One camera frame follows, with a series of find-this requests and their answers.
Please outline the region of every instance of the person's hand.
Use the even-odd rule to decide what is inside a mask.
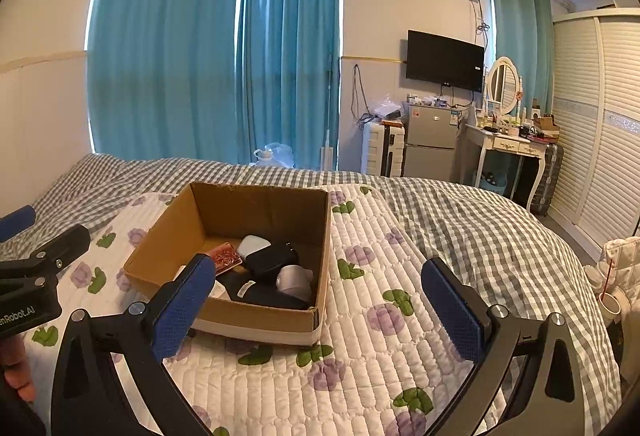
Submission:
[[[0,365],[5,367],[6,383],[17,390],[25,402],[33,402],[36,399],[36,388],[31,380],[31,370],[20,336],[0,340]]]

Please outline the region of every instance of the basket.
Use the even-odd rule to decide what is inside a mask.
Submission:
[[[478,174],[478,171],[474,171],[474,175],[473,175],[473,180],[472,181],[476,181],[476,175]],[[498,185],[491,185],[489,182],[487,182],[487,180],[484,179],[484,176],[481,175],[480,177],[480,188],[484,189],[485,191],[489,191],[489,192],[495,192],[496,194],[499,194],[500,196],[504,196],[504,191],[506,191],[507,189],[507,177],[504,173],[498,173],[495,175],[495,181],[498,183]]]

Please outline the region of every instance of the blue curtain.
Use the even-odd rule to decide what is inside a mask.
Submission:
[[[238,162],[236,0],[94,0],[88,101],[96,151]]]
[[[494,0],[496,57],[513,60],[522,77],[522,105],[534,98],[542,112],[551,110],[554,30],[551,0]]]
[[[246,153],[286,143],[296,167],[317,169],[327,130],[335,153],[338,20],[338,0],[242,0],[237,98]]]

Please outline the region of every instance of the gray checkered blanket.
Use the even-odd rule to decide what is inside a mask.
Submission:
[[[552,311],[568,318],[580,362],[586,434],[597,434],[620,405],[620,381],[593,293],[572,250],[532,215],[505,198],[452,183],[247,167],[215,161],[125,162],[88,155],[33,206],[36,225],[0,245],[0,261],[26,257],[75,223],[92,234],[145,192],[177,193],[191,181],[315,187],[364,183],[376,187],[426,258],[440,256],[487,304],[525,318]],[[517,363],[503,385],[511,391]]]

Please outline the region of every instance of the sliding wardrobe door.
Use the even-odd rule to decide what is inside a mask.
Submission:
[[[631,236],[640,197],[640,17],[600,18],[602,133],[577,225],[597,244]]]
[[[556,23],[553,113],[564,158],[552,206],[576,223],[596,141],[600,54],[593,18]]]

